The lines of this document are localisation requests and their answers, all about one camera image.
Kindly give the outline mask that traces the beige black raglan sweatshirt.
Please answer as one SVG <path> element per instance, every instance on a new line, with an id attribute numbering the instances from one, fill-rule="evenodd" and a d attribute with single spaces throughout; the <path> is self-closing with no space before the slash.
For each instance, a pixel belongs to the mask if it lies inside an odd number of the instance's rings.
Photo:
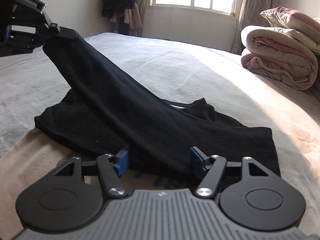
<path id="1" fill-rule="evenodd" d="M 251 156 L 279 174 L 272 131 L 247 127 L 204 99 L 160 99 L 83 38 L 52 37 L 44 53 L 71 85 L 63 100 L 35 118 L 35 127 L 1 159 L 1 236 L 19 232 L 18 195 L 71 156 L 94 159 L 132 149 L 133 167 L 165 176 L 193 176 L 189 150 L 231 161 Z"/>

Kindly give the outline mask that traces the dark hanging clothes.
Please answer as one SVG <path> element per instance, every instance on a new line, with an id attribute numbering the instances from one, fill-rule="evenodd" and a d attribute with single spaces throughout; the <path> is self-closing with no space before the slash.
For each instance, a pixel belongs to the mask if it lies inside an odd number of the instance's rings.
<path id="1" fill-rule="evenodd" d="M 118 23 L 118 33 L 129 35 L 129 24 L 124 22 L 125 10 L 133 9 L 136 0 L 103 0 L 101 16 Z"/>

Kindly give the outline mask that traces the grey bed sheet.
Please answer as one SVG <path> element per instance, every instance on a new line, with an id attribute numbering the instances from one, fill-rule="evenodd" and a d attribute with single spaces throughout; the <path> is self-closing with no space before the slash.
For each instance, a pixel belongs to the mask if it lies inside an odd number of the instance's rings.
<path id="1" fill-rule="evenodd" d="M 306 200 L 300 229 L 319 234 L 319 101 L 310 92 L 252 74 L 241 57 L 191 44 L 103 33 L 87 41 L 158 97 L 204 98 L 246 126 L 272 129 L 281 176 Z M 34 127 L 69 85 L 42 50 L 1 58 L 1 237 L 22 230 L 19 193 L 70 150 Z"/>

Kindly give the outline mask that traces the folded beige pink comforter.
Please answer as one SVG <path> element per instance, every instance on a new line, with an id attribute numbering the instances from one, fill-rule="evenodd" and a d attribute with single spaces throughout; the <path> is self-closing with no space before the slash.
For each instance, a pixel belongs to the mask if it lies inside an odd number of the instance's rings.
<path id="1" fill-rule="evenodd" d="M 250 72 L 308 90 L 318 74 L 319 42 L 295 29 L 249 25 L 241 31 L 241 64 Z"/>

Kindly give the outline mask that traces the beige pink pillow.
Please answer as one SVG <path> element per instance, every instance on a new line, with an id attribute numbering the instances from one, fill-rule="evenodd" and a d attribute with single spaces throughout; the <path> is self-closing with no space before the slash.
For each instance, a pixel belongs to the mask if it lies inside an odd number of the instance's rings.
<path id="1" fill-rule="evenodd" d="M 294 38 L 319 55 L 319 18 L 285 7 L 264 10 L 260 16 L 276 31 Z"/>

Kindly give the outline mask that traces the beige curtain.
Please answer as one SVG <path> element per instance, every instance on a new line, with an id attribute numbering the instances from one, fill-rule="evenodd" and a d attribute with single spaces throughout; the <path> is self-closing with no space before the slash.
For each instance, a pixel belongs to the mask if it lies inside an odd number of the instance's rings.
<path id="1" fill-rule="evenodd" d="M 248 25 L 265 25 L 260 13 L 266 9 L 275 8 L 278 6 L 278 0 L 242 0 L 238 26 L 236 29 L 231 53 L 240 55 L 244 46 L 241 41 L 241 31 Z"/>

